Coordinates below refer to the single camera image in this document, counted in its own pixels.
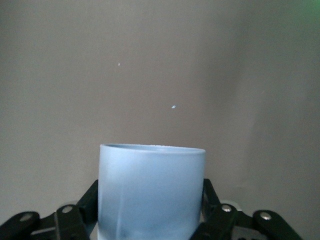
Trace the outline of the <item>dark grey table cloth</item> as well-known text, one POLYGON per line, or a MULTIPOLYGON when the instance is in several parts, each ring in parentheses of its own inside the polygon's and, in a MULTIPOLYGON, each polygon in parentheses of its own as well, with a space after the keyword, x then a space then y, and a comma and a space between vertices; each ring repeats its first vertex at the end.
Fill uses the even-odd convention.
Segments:
POLYGON ((109 143, 205 149, 219 198, 320 240, 320 0, 0 0, 0 224, 109 143))

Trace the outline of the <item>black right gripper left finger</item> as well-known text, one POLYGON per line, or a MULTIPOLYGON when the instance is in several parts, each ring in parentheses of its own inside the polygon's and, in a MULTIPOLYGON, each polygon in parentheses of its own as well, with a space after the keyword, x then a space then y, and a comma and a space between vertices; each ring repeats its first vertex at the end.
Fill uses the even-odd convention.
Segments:
POLYGON ((75 204, 66 204, 41 218, 20 212, 0 225, 0 240, 90 240, 98 221, 98 181, 75 204))

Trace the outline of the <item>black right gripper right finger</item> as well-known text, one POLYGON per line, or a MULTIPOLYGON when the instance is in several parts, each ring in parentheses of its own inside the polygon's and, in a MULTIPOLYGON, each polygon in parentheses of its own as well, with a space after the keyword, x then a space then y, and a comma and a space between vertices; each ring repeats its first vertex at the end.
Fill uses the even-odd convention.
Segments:
POLYGON ((211 181, 203 180, 201 214, 203 222, 191 240, 303 240, 271 210, 257 210, 252 216, 230 203, 220 202, 211 181))

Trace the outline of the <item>light blue cup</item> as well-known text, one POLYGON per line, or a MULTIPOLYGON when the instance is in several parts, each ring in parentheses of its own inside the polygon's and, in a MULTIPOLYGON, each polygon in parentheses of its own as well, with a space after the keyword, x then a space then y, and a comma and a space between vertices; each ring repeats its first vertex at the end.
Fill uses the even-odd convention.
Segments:
POLYGON ((189 240, 200 223, 204 149, 102 144, 97 240, 189 240))

